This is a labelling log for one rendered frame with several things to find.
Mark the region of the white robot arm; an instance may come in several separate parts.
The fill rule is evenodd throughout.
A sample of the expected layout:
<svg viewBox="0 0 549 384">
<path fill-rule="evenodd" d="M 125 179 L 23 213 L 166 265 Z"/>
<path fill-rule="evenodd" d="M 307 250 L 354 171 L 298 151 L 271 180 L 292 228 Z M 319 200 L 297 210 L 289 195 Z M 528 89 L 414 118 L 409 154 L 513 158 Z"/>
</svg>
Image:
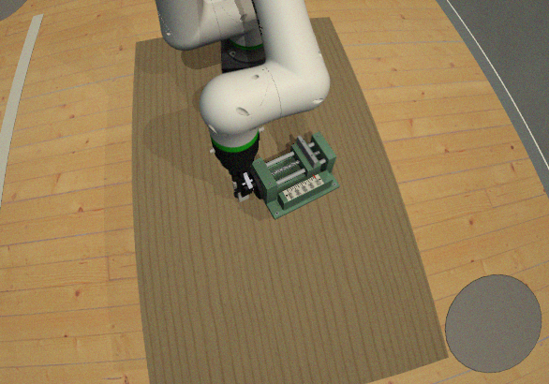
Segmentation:
<svg viewBox="0 0 549 384">
<path fill-rule="evenodd" d="M 304 0 L 155 1 L 161 34 L 174 49 L 224 40 L 237 62 L 265 59 L 212 78 L 200 94 L 210 153 L 222 163 L 248 163 L 258 152 L 262 125 L 312 111 L 327 97 L 330 76 Z"/>
</svg>

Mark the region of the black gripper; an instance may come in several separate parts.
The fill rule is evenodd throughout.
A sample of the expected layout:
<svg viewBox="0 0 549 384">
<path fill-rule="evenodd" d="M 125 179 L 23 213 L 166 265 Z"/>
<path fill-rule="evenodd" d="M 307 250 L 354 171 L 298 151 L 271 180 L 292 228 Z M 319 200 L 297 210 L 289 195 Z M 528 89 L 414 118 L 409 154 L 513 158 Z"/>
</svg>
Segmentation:
<svg viewBox="0 0 549 384">
<path fill-rule="evenodd" d="M 249 194 L 252 193 L 253 188 L 256 186 L 256 183 L 252 179 L 249 180 L 248 177 L 250 175 L 249 168 L 252 165 L 254 159 L 255 157 L 248 163 L 241 166 L 230 166 L 220 161 L 222 166 L 225 169 L 229 170 L 229 174 L 231 175 L 233 182 L 233 189 L 235 190 L 234 192 L 236 192 L 236 194 L 238 195 L 239 202 L 249 199 Z M 230 173 L 231 171 L 232 173 Z"/>
</svg>

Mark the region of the green bench vise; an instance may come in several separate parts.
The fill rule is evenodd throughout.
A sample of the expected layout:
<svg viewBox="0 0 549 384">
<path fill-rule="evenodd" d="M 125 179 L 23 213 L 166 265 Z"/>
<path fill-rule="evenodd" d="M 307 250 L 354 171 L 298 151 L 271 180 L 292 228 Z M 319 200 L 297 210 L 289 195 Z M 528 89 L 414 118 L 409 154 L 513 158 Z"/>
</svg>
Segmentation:
<svg viewBox="0 0 549 384">
<path fill-rule="evenodd" d="M 264 200 L 274 219 L 340 186 L 332 174 L 336 154 L 321 133 L 305 142 L 300 135 L 289 153 L 267 163 L 256 159 L 249 168 L 249 180 L 256 183 L 253 192 Z"/>
</svg>

